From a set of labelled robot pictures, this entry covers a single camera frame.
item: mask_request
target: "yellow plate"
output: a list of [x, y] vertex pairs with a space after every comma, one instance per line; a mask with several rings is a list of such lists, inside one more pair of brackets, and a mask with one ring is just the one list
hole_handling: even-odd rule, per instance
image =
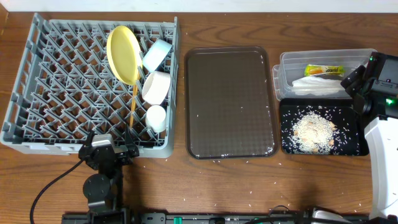
[[126, 26], [112, 30], [106, 41], [106, 54], [113, 74], [128, 85], [135, 85], [138, 66], [142, 68], [136, 36]]

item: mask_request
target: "yellow wrapper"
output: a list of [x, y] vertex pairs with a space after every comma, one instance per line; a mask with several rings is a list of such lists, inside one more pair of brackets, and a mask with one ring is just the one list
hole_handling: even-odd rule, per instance
[[329, 65], [307, 65], [305, 67], [304, 76], [312, 75], [338, 75], [343, 76], [344, 68], [340, 66], [329, 66]]

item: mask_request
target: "black tray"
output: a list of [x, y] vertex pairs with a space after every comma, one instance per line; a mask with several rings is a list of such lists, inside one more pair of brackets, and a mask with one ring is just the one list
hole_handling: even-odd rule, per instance
[[185, 56], [187, 151], [196, 159], [267, 157], [279, 148], [268, 57], [260, 47]]
[[369, 154], [368, 144], [364, 138], [363, 128], [358, 119], [358, 115], [352, 109], [352, 100], [341, 99], [297, 99], [285, 98], [280, 101], [280, 130], [282, 132], [282, 149], [289, 154], [296, 154], [298, 144], [294, 145], [288, 136], [294, 134], [292, 128], [298, 121], [300, 114], [307, 114], [314, 111], [323, 118], [328, 111], [329, 118], [327, 120], [333, 122], [336, 127], [343, 133], [337, 134], [340, 139], [345, 139], [347, 144], [335, 144], [330, 154], [344, 156], [365, 156]]

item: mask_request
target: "white mug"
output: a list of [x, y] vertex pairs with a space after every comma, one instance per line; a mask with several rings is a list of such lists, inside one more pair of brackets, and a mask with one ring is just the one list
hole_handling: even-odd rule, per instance
[[145, 123], [155, 133], [166, 130], [166, 110], [159, 105], [151, 106], [147, 110]]
[[168, 73], [154, 71], [145, 80], [142, 87], [142, 99], [150, 105], [160, 105], [169, 92], [171, 76]]
[[149, 48], [148, 52], [145, 54], [144, 59], [142, 59], [142, 64], [148, 70], [148, 72], [153, 72], [162, 63], [163, 59], [169, 53], [173, 45], [167, 43], [164, 40], [156, 40], [155, 43]]

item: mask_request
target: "wooden table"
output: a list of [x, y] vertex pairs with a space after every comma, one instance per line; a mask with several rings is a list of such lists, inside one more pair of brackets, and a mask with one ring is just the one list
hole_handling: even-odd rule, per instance
[[[319, 205], [341, 213], [369, 213], [370, 157], [291, 156], [198, 161], [185, 149], [183, 56], [195, 47], [258, 45], [270, 65], [282, 52], [374, 48], [398, 55], [397, 14], [41, 13], [46, 19], [173, 21], [182, 31], [175, 149], [168, 159], [136, 159], [124, 167], [124, 199], [132, 208], [169, 213], [267, 213], [276, 205]], [[4, 117], [33, 13], [12, 12], [0, 36], [0, 118]], [[38, 192], [74, 165], [72, 156], [25, 155], [1, 147], [0, 222], [28, 223]], [[65, 212], [87, 211], [86, 165], [57, 182], [36, 206], [36, 223], [60, 223]]]

